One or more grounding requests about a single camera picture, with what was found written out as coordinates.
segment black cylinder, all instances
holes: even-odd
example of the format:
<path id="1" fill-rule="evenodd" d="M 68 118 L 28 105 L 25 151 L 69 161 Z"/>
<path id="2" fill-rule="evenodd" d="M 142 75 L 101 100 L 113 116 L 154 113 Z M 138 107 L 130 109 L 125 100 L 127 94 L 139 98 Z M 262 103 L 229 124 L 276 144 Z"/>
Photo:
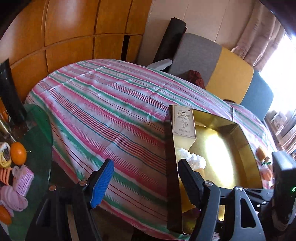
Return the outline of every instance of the black cylinder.
<path id="1" fill-rule="evenodd" d="M 174 57 L 182 35 L 185 33 L 186 29 L 186 23 L 181 19 L 172 18 L 170 20 L 154 57 L 153 63 L 166 58 Z"/>
<path id="2" fill-rule="evenodd" d="M 17 95 L 9 59 L 0 64 L 0 98 L 14 124 L 25 121 L 27 112 Z"/>

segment tablecloth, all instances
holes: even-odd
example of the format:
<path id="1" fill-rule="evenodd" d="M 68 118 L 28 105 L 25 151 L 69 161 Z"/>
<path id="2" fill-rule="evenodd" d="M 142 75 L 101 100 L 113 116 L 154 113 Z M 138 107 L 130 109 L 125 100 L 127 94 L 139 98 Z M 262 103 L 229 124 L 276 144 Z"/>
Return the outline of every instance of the tablecloth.
<path id="1" fill-rule="evenodd" d="M 188 239 L 166 227 L 163 121 L 170 104 L 232 120 L 253 152 L 259 146 L 269 154 L 276 151 L 265 126 L 244 107 L 173 75 L 124 61 L 96 59 L 62 67 L 41 80 L 26 103 L 48 114 L 53 159 L 67 175 L 75 182 L 88 178 L 111 158 L 115 172 L 101 207 L 161 239 Z"/>

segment white plastic bag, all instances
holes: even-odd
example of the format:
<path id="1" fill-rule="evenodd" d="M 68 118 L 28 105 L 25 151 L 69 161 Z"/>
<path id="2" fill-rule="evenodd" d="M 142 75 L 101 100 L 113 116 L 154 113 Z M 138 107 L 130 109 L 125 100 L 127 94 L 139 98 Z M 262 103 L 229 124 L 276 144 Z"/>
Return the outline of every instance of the white plastic bag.
<path id="1" fill-rule="evenodd" d="M 183 148 L 175 148 L 176 160 L 186 159 L 192 170 L 196 171 L 200 168 L 204 169 L 206 166 L 205 159 L 202 156 L 186 151 Z"/>

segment bright window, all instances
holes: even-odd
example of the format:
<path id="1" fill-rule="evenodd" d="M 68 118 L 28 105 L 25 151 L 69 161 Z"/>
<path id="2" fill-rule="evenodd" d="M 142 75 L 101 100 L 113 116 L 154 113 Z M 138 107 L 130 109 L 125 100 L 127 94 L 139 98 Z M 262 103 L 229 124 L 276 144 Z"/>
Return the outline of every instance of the bright window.
<path id="1" fill-rule="evenodd" d="M 287 35 L 270 57 L 261 77 L 274 93 L 270 110 L 286 114 L 296 109 L 296 50 Z"/>

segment bolt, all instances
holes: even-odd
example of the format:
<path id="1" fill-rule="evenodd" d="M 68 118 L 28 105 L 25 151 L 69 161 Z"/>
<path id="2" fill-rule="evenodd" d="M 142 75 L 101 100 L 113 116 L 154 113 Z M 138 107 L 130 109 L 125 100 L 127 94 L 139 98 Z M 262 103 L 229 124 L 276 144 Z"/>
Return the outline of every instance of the bolt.
<path id="1" fill-rule="evenodd" d="M 205 185 L 210 187 L 210 186 L 213 186 L 213 183 L 211 181 L 205 181 Z"/>
<path id="2" fill-rule="evenodd" d="M 49 187 L 50 191 L 55 191 L 56 189 L 57 189 L 57 186 L 55 186 L 55 185 Z"/>
<path id="3" fill-rule="evenodd" d="M 242 187 L 235 187 L 235 190 L 237 190 L 237 191 L 242 191 L 243 189 L 242 189 Z"/>
<path id="4" fill-rule="evenodd" d="M 80 186 L 86 186 L 87 185 L 87 180 L 81 180 L 80 182 L 79 182 L 79 185 Z"/>

